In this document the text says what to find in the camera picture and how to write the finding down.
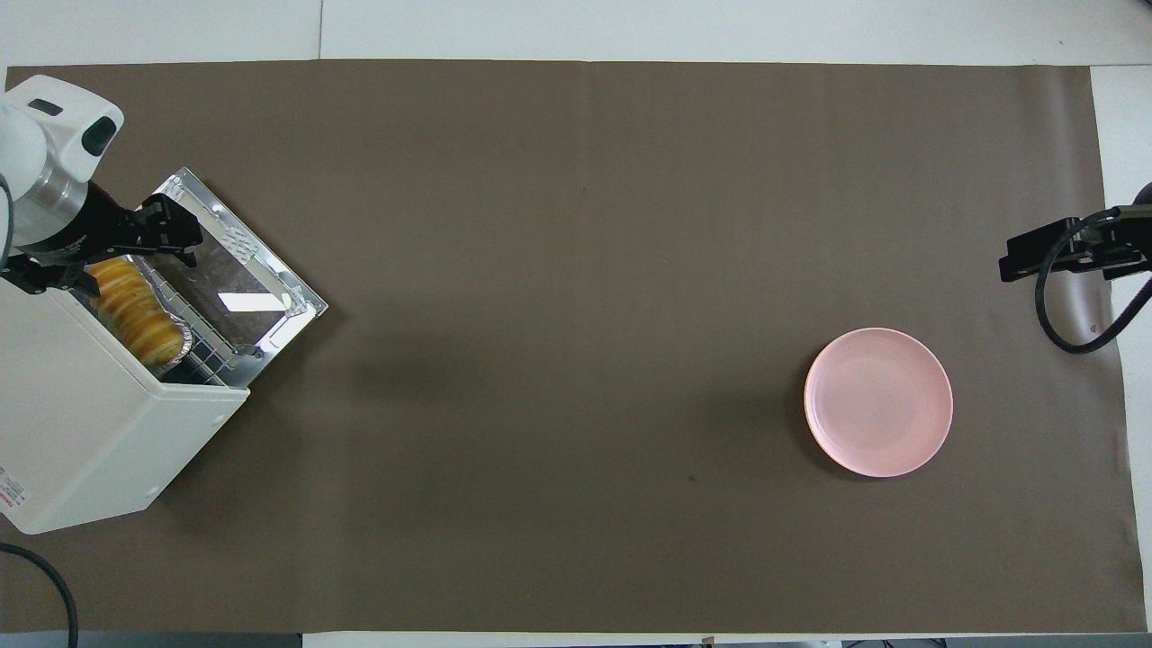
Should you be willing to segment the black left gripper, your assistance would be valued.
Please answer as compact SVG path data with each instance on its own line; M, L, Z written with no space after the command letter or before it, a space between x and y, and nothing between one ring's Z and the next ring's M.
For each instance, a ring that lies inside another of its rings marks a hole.
M100 288L86 264L103 261L118 246L131 244L131 211L119 205L99 184L56 199L44 212L50 235L37 239L36 259L8 256L0 278L29 295L46 291L79 291L99 296ZM192 213L164 193L153 193L135 211L139 226L139 254L169 255L185 268L198 266L196 248L204 242L203 229Z

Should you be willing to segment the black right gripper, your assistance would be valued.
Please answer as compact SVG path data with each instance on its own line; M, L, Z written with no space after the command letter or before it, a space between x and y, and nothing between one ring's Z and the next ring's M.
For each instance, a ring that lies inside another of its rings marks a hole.
M1079 219L1058 219L1017 238L1008 238L1005 256L999 259L1001 282L1017 282L1025 276L1037 274L1058 239L1078 223ZM1140 188L1131 204L1083 218L1081 225L1079 233L1058 248L1049 270L1058 272L1076 266L1079 274L1100 270L1107 282L1123 276L1152 272L1152 182ZM1084 259L1081 259L1081 243L1086 251Z

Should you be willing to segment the cream toaster oven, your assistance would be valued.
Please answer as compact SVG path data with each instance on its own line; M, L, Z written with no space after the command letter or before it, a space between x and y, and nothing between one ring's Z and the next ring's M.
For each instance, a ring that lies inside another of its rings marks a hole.
M248 400L251 386L167 384L81 292L0 279L0 514L35 535L143 511Z

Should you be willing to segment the pink round plate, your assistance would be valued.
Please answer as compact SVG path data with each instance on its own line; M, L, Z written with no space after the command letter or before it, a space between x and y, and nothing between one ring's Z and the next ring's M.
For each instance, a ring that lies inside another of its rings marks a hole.
M823 346L804 378L804 419L825 455L864 477L900 477L943 449L950 378L916 337L852 329Z

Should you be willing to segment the brown table mat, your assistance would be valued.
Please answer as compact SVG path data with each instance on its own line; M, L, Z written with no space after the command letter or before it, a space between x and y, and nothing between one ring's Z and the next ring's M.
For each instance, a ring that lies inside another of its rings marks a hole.
M194 169L328 301L156 503L24 536L82 630L1132 632L1117 353L1005 241L1105 205L1087 68L45 67L123 201ZM852 474L817 353L897 329L943 449Z

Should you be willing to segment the glass oven door metal frame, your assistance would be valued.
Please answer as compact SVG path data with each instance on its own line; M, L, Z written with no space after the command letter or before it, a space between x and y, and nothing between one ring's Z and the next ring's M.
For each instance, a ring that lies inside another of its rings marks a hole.
M173 173L156 193L176 199L198 219L204 242L196 248L197 268L170 256L149 257L141 266L159 291L157 270L164 268L213 282L228 311L241 316L243 337L262 352L258 364L273 360L328 311L328 303L194 172Z

